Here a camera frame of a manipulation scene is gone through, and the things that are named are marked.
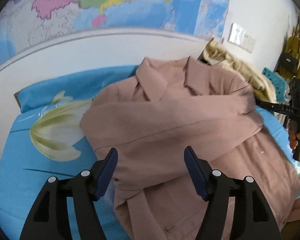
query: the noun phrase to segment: black bag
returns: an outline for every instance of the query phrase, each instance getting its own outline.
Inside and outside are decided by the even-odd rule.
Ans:
[[[283,69],[289,71],[292,75],[296,75],[297,74],[297,72],[298,72],[298,66],[299,66],[298,59],[295,58],[295,57],[293,57],[291,55],[291,52],[292,52],[291,48],[292,48],[294,39],[297,38],[299,40],[299,38],[297,37],[298,26],[300,28],[300,18],[299,17],[298,17],[298,22],[297,22],[296,30],[295,30],[295,33],[294,33],[293,40],[291,42],[290,48],[289,48],[288,52],[283,52],[280,55],[280,59],[279,59],[279,65],[280,65],[280,67],[282,67]]]
[[[296,75],[298,72],[299,61],[290,53],[282,53],[280,55],[279,64],[282,68],[288,70],[291,74]]]

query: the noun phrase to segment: white screw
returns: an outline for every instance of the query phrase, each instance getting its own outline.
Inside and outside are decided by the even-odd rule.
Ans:
[[[249,183],[252,183],[252,182],[254,182],[254,179],[253,179],[253,177],[248,176],[248,177],[246,177],[246,181]]]
[[[213,171],[212,171],[212,174],[213,174],[214,176],[216,176],[216,177],[220,177],[220,176],[221,176],[221,171],[219,171],[219,170],[213,170]]]
[[[82,171],[81,172],[81,176],[82,177],[87,177],[87,176],[89,176],[90,175],[90,171]]]
[[[55,176],[52,176],[52,177],[50,177],[49,179],[48,179],[48,182],[49,183],[53,183],[53,182],[55,182],[57,180],[57,178],[55,177]]]

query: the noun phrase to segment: black strap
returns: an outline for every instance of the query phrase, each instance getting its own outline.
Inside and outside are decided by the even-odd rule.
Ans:
[[[294,42],[294,38],[297,36],[298,27],[300,29],[300,17],[299,16],[298,16],[298,21],[297,21],[296,29],[295,29],[295,32],[294,32],[294,35],[293,35],[293,39],[292,39],[292,42],[290,44],[290,48],[288,49],[288,54],[290,54],[292,52],[291,49],[292,49],[292,45],[293,45],[293,42]],[[298,53],[299,53],[299,47],[300,47],[299,43],[300,43],[300,39],[298,38]]]

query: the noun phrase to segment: white flower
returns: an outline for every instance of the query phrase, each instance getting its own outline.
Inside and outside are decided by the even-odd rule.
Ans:
[[[58,104],[58,103],[66,103],[73,100],[73,97],[65,97],[65,91],[61,91],[58,94],[55,95],[55,97],[52,99],[51,104]]]
[[[64,91],[58,93],[51,103],[64,102],[63,95]],[[38,151],[55,161],[77,159],[81,152],[73,145],[84,137],[79,124],[91,102],[73,101],[46,111],[30,129],[31,141]]]

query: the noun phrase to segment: jacket collar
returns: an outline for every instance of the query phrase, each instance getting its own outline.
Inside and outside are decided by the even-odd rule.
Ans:
[[[184,86],[190,87],[198,95],[209,95],[209,72],[203,63],[192,57],[169,62],[146,57],[137,69],[136,77],[150,101],[159,101],[166,91],[169,81],[173,78],[167,68],[173,67],[174,64],[182,64],[187,68]]]

